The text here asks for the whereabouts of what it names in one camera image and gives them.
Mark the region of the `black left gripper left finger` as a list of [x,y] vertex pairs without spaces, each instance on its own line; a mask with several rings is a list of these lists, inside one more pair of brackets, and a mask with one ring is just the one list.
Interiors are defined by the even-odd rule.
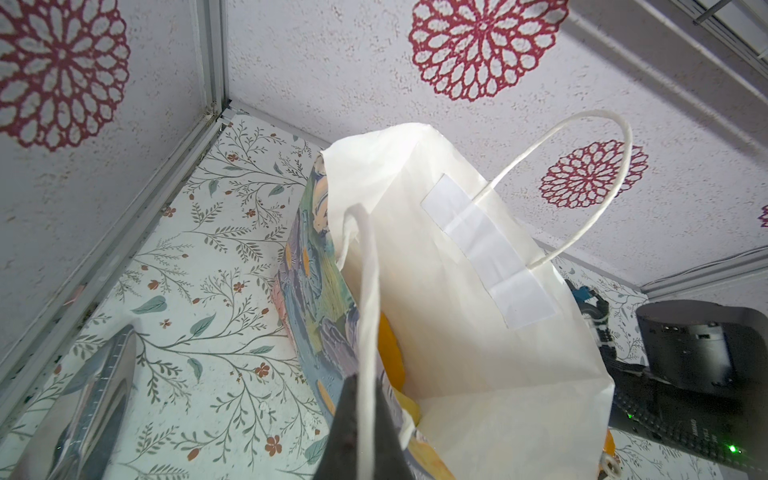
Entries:
[[357,478],[357,387],[356,375],[345,379],[314,480]]

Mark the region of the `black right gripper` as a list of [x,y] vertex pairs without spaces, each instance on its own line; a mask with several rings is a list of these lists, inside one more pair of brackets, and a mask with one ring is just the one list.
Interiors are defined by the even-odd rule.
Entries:
[[647,362],[602,358],[615,382],[609,424],[743,471],[767,471],[767,317],[700,300],[636,311]]

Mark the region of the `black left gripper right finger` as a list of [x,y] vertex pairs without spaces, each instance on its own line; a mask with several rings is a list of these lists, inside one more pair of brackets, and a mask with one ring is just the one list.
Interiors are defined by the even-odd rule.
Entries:
[[390,416],[382,383],[378,381],[376,387],[374,479],[413,480]]

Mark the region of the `long croissant bread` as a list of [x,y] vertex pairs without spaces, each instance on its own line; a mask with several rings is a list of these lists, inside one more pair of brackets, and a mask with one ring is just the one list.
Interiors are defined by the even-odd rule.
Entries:
[[402,391],[406,382],[403,356],[397,338],[384,313],[381,313],[379,320],[378,352],[390,384],[394,389]]

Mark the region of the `floral paper gift bag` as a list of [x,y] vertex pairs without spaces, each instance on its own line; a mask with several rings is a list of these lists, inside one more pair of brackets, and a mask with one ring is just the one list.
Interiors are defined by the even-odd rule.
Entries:
[[[338,140],[310,171],[272,298],[330,428],[357,376],[356,479],[374,479],[378,381],[414,479],[598,475],[613,380],[495,185],[418,123]],[[381,313],[418,425],[379,356]]]

